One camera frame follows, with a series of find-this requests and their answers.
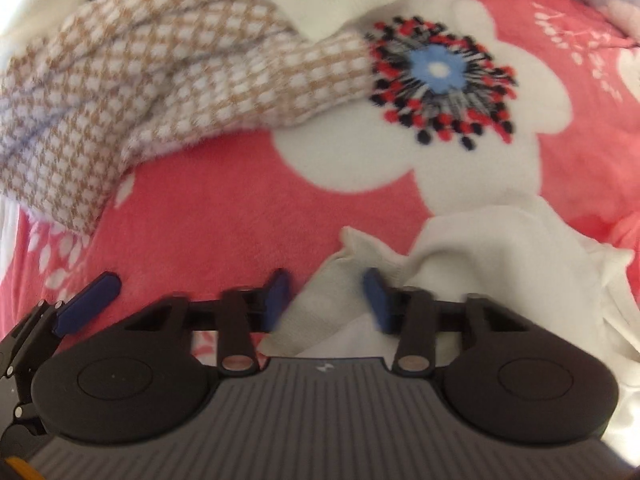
pink fabric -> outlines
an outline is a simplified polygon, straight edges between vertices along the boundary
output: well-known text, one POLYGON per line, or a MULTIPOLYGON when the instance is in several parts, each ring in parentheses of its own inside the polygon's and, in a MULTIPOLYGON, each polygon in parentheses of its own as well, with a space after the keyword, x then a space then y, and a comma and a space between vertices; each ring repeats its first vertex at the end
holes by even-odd
MULTIPOLYGON (((640 87, 633 83, 640 78, 620 72, 624 56, 634 66, 630 42, 575 0, 478 1, 495 22, 496 38, 545 63, 570 99, 568 126, 537 136, 534 144, 540 193, 584 234, 640 251, 640 87)), ((382 111, 373 112, 384 120, 382 111)), ((398 136, 406 134, 397 128, 398 136)), ((347 128, 344 137, 350 133, 347 128)), ((332 160, 358 155, 348 149, 347 143, 332 160)), ((308 164, 288 156, 271 132, 261 131, 146 163, 124 179, 92 240, 23 214, 14 258, 0 283, 2 332, 40 298, 69 297, 104 270, 119 273, 122 294, 82 336, 159 296, 215 298, 224 288, 261 284, 275 267, 292 270, 299 285, 338 249, 343 226, 405 253, 436 208, 426 205, 437 201, 425 198, 420 168, 388 180, 380 176, 371 185, 354 170, 348 176, 353 186, 332 187, 319 185, 308 164)), ((334 169, 329 164, 318 178, 338 174, 334 169)), ((385 172, 382 164, 379 173, 385 172)), ((628 275, 638 294, 638 258, 628 275)))

brown and white checkered cloth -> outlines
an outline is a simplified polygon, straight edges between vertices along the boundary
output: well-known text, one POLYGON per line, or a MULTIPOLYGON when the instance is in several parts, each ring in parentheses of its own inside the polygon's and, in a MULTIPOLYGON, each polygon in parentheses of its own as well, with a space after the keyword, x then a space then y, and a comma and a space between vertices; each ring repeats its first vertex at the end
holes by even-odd
POLYGON ((367 45, 268 0, 93 0, 0 73, 0 192, 83 234, 128 168, 370 91, 367 45))

flower center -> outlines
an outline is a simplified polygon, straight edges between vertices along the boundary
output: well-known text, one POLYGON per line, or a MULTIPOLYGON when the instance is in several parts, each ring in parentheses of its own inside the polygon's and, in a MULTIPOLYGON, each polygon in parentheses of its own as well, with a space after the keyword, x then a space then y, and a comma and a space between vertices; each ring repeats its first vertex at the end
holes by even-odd
POLYGON ((427 70, 438 79, 442 79, 444 77, 448 77, 451 73, 450 68, 441 61, 435 61, 433 63, 429 63, 427 65, 427 70))

metal pin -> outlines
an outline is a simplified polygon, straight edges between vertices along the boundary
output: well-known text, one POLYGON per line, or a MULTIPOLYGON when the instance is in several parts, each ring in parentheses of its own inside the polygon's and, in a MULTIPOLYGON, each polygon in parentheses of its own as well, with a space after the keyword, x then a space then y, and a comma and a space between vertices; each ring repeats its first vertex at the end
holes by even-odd
POLYGON ((254 365, 254 360, 247 355, 229 355, 222 359, 222 367, 230 372, 245 372, 254 365))
POLYGON ((431 363, 421 355, 405 355, 398 359, 398 366, 405 372, 423 372, 431 363))

bed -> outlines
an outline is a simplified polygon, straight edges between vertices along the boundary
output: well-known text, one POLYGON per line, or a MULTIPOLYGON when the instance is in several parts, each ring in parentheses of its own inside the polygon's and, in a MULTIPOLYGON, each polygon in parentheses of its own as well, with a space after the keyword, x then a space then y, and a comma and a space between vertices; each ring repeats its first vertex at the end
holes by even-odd
POLYGON ((577 0, 402 0, 362 29, 376 67, 368 98, 134 168, 91 237, 5 201, 2 333, 41 298, 66 300, 104 270, 120 275, 122 294, 82 337, 162 295, 214 298, 277 267, 299 287, 344 226, 405 254, 430 217, 511 191, 540 194, 572 228, 633 250, 628 282, 640 297, 632 40, 577 0), (389 54, 402 35, 412 41, 389 54), (420 45, 435 46, 423 60, 433 70, 416 74, 407 60, 423 56, 420 45), (417 113, 416 96, 436 79, 471 90, 440 92, 417 113))

